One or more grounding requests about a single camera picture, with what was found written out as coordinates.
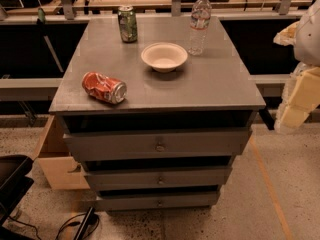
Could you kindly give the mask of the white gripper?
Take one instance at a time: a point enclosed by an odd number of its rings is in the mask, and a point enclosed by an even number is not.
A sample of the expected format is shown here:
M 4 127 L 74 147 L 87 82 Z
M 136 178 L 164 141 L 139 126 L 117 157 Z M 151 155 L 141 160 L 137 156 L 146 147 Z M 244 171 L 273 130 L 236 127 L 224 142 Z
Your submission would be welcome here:
M 320 68 L 317 67 L 320 66 L 320 0 L 309 7 L 299 22 L 278 32 L 273 42 L 294 46 L 294 56 L 301 61 L 285 83 L 276 113 L 275 130 L 291 133 L 320 105 Z

